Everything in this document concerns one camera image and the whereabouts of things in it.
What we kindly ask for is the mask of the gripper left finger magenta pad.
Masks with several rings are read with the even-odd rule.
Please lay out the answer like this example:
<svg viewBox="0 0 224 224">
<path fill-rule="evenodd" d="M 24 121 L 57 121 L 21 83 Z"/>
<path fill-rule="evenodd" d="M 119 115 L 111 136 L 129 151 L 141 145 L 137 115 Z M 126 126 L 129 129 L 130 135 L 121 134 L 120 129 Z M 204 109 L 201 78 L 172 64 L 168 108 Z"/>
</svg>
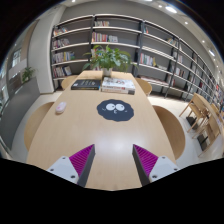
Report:
<svg viewBox="0 0 224 224">
<path fill-rule="evenodd" d="M 94 157 L 95 145 L 92 144 L 70 157 L 60 157 L 47 171 L 76 185 L 85 187 Z"/>
</svg>

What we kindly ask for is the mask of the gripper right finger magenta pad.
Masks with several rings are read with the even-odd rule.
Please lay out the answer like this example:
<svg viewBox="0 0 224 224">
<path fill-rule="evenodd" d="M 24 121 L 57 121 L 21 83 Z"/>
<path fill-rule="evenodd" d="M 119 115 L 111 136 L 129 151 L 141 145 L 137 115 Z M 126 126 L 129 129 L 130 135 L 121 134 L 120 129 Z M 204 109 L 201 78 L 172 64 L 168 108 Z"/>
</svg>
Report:
<svg viewBox="0 0 224 224">
<path fill-rule="evenodd" d="M 138 145 L 133 145 L 132 155 L 140 182 L 143 186 L 179 170 L 179 168 L 168 157 L 158 157 Z"/>
</svg>

